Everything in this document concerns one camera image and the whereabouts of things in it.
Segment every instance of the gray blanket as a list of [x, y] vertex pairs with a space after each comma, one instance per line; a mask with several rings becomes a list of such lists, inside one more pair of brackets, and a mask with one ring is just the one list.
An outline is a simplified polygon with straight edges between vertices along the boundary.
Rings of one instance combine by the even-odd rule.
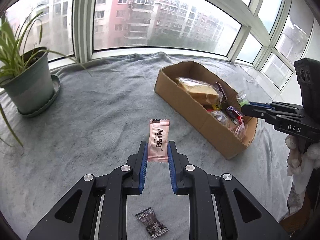
[[[24, 143], [25, 153], [0, 120], [0, 210], [15, 232], [26, 239], [29, 231], [85, 174], [101, 176], [137, 153], [140, 141], [149, 138], [151, 118], [170, 119], [169, 140], [207, 173], [233, 174], [254, 197], [280, 220], [292, 179], [286, 175], [286, 135], [259, 121], [251, 146], [232, 160], [220, 153], [181, 115], [154, 93], [158, 70], [179, 61], [195, 60], [249, 100], [269, 102], [266, 92], [240, 67], [207, 58], [172, 57], [163, 52], [94, 60], [92, 77], [75, 66], [55, 73], [61, 92], [41, 115], [23, 118], [6, 94], [1, 96], [8, 120]], [[161, 239], [188, 239], [187, 196], [173, 194], [167, 163], [148, 163], [141, 196], [128, 196], [128, 240], [150, 239], [134, 215], [153, 207], [169, 232]]]

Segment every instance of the silver screw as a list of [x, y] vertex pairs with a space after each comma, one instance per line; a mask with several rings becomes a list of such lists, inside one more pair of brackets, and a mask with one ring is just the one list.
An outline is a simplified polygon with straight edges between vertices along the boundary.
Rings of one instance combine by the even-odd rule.
[[231, 174], [229, 174], [229, 173], [225, 173], [225, 174], [223, 174], [223, 176], [222, 176], [225, 180], [232, 180], [232, 175]]
[[83, 179], [84, 179], [85, 181], [90, 181], [90, 180], [93, 179], [93, 175], [92, 175], [92, 174], [84, 175]]
[[186, 166], [186, 170], [187, 170], [187, 171], [194, 171], [195, 169], [196, 169], [196, 167], [193, 166], [193, 165], [191, 165], [191, 164], [189, 164], [189, 165]]
[[123, 165], [121, 166], [121, 171], [129, 171], [131, 167], [129, 165]]

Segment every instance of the spider plant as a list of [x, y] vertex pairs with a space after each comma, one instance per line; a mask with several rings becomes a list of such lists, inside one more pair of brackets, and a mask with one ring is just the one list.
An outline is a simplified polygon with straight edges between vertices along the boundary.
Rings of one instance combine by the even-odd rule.
[[[37, 13], [28, 23], [27, 20], [29, 19], [30, 15], [32, 12], [37, 8], [35, 7], [28, 17], [25, 19], [23, 22], [21, 28], [18, 26], [17, 30], [13, 31], [12, 27], [9, 24], [9, 21], [6, 17], [6, 13], [4, 13], [1, 17], [1, 26], [0, 26], [0, 61], [2, 62], [2, 66], [0, 67], [0, 80], [1, 78], [14, 78], [21, 73], [23, 73], [26, 69], [28, 69], [32, 64], [34, 59], [39, 52], [51, 52], [54, 54], [57, 54], [62, 57], [69, 58], [73, 60], [75, 63], [78, 63], [76, 60], [72, 59], [71, 57], [68, 57], [60, 52], [49, 50], [49, 49], [41, 49], [36, 52], [34, 50], [32, 51], [32, 54], [30, 58], [26, 59], [23, 57], [25, 48], [26, 48], [26, 43], [31, 31], [31, 28], [35, 24], [35, 22], [40, 22], [40, 33], [39, 33], [39, 44], [42, 39], [42, 21], [39, 19], [39, 16], [43, 14], [43, 12]], [[14, 136], [14, 138], [17, 140], [17, 142], [23, 147], [22, 142], [19, 140], [18, 136], [15, 134], [13, 129], [11, 128], [4, 110], [1, 106], [0, 103], [0, 113], [4, 119], [4, 122], [6, 123], [8, 129]], [[0, 140], [3, 141], [5, 144], [10, 146], [7, 142], [5, 142], [1, 137]]]

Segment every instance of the brown cardboard box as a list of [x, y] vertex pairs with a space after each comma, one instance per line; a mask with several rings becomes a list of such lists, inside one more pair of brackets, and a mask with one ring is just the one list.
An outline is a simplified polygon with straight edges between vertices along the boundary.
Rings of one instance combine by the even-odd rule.
[[159, 70], [155, 92], [191, 123], [226, 158], [231, 159], [248, 148], [254, 138], [258, 120], [244, 117], [247, 132], [241, 142], [224, 125], [174, 82], [177, 77], [201, 80], [209, 84], [220, 82], [228, 97], [228, 104], [241, 110], [236, 100], [237, 92], [199, 63], [180, 62]]

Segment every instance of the gloved hand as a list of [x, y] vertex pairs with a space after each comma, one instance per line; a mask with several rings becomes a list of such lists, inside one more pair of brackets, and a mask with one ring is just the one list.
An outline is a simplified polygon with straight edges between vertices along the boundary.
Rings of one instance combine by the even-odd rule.
[[293, 175], [295, 191], [301, 194], [308, 185], [312, 170], [320, 167], [320, 143], [310, 145], [303, 155], [299, 151], [296, 137], [289, 135], [285, 139], [285, 144], [290, 149], [287, 159], [287, 175]]

